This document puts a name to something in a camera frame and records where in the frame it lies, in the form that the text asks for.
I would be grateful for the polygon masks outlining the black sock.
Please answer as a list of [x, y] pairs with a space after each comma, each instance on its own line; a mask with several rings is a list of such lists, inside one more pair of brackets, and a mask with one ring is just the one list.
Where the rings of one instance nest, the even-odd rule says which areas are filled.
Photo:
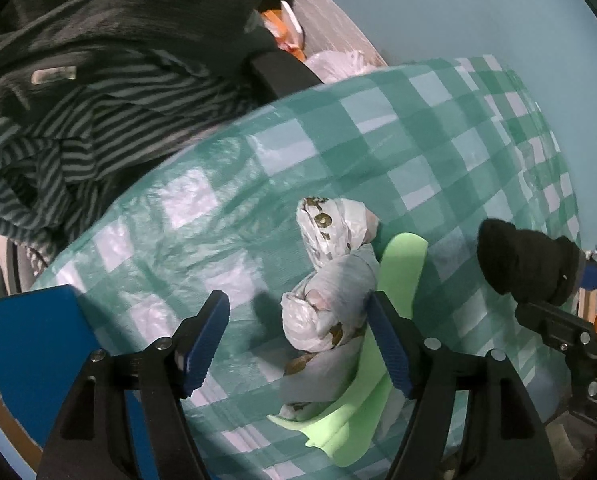
[[519, 229], [500, 219], [486, 219], [477, 232], [477, 261], [485, 281], [501, 296], [519, 304], [560, 307], [579, 288], [585, 252], [568, 237]]

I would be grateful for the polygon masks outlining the lime green microfiber cloth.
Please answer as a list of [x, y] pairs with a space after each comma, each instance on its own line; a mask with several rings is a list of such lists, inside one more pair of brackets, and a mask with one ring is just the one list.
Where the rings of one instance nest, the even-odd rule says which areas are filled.
[[[413, 298], [427, 249], [428, 242], [421, 236], [399, 233], [382, 254], [378, 289], [385, 292], [403, 318], [413, 316]], [[368, 330], [356, 376], [338, 400], [304, 422], [290, 422], [276, 415], [268, 419], [284, 429], [304, 434], [308, 448], [319, 448], [335, 466], [347, 467], [368, 451], [392, 390], [375, 336]]]

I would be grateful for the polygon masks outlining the white patterned sock bundle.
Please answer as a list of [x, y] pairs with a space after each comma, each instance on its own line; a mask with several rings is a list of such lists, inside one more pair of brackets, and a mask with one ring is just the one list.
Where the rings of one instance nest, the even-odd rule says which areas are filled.
[[338, 400], [356, 373], [365, 300], [378, 284], [372, 247], [379, 219], [346, 198], [305, 197], [296, 222], [313, 270], [282, 295], [285, 339], [300, 355], [285, 365], [279, 416], [301, 422]]

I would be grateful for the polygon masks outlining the blue cardboard box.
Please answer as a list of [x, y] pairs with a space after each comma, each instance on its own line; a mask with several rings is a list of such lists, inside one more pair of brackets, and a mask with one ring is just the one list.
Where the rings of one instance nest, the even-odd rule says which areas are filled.
[[37, 478], [156, 478], [138, 386], [74, 287], [0, 299], [0, 404], [39, 446]]

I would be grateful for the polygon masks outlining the green white checkered tablecloth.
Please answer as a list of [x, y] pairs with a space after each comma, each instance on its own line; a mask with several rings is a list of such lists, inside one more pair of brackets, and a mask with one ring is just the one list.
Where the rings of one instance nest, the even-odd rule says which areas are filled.
[[116, 353], [170, 335], [210, 292], [225, 292], [229, 325], [184, 402], [208, 469], [221, 479], [379, 479], [410, 404], [391, 404], [345, 468], [274, 422], [295, 356], [282, 299], [317, 259], [376, 257], [395, 235], [419, 235], [420, 332], [477, 356], [504, 351], [548, 418], [567, 371], [485, 282], [477, 230], [488, 218], [576, 240], [569, 168], [513, 70], [490, 55], [431, 60], [312, 88], [195, 144], [120, 196], [36, 287], [74, 287]]

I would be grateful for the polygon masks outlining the grey striped garment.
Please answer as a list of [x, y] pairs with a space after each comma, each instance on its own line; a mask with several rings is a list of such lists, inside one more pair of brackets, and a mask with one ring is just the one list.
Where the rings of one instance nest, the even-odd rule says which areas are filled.
[[255, 110], [246, 82], [162, 50], [89, 50], [0, 78], [0, 234], [50, 262], [120, 171]]

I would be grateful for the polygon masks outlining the black office chair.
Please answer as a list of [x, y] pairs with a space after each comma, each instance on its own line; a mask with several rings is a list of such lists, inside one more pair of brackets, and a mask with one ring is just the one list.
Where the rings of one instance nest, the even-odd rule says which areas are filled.
[[245, 63], [245, 70], [260, 104], [272, 103], [323, 83], [302, 61], [279, 49], [253, 55]]

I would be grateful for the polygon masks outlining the dark grey fleece robe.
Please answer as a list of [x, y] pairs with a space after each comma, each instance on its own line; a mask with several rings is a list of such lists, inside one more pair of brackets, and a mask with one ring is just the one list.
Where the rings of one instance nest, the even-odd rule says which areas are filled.
[[0, 13], [0, 82], [8, 101], [32, 85], [23, 70], [88, 50], [146, 48], [200, 62], [221, 76], [276, 45], [263, 0], [11, 0]]

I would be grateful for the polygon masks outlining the orange white plastic bag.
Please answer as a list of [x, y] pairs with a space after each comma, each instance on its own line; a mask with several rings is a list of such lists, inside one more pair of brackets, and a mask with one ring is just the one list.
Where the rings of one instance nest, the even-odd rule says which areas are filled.
[[303, 28], [289, 2], [280, 1], [280, 8], [262, 13], [264, 25], [274, 36], [277, 46], [304, 62], [305, 37]]

